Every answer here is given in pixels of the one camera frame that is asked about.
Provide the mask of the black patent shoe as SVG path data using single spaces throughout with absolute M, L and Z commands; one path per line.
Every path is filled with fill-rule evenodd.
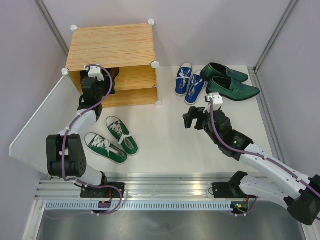
M 116 78 L 120 73 L 120 68 L 119 67 L 107 68 L 107 71 L 111 75 L 112 87 L 114 88 L 116 86 Z
M 82 70 L 80 71 L 80 82 L 82 82 L 84 79 L 88 77 L 88 71 L 87 70 Z

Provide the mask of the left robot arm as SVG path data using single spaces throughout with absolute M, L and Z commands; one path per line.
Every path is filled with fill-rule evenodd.
M 83 145 L 95 154 L 122 164 L 127 154 L 97 133 L 89 129 L 100 118 L 102 99 L 112 92 L 113 78 L 106 75 L 103 80 L 85 77 L 81 81 L 83 94 L 79 98 L 76 115 L 59 134 L 46 138 L 47 170 L 50 176 L 63 178 L 66 182 L 80 184 L 85 195 L 95 194 L 99 198 L 121 198 L 124 184 L 108 183 L 106 174 L 88 166 Z

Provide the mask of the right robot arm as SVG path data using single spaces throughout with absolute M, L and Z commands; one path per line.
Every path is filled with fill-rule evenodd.
M 235 198 L 245 195 L 262 198 L 285 208 L 298 222 L 311 226 L 320 219 L 320 177 L 302 174 L 263 151 L 254 141 L 233 129 L 231 120 L 221 110 L 208 112 L 203 107 L 190 107 L 183 116 L 189 129 L 203 130 L 227 157 L 264 174 L 268 181 L 237 171 L 227 182 Z

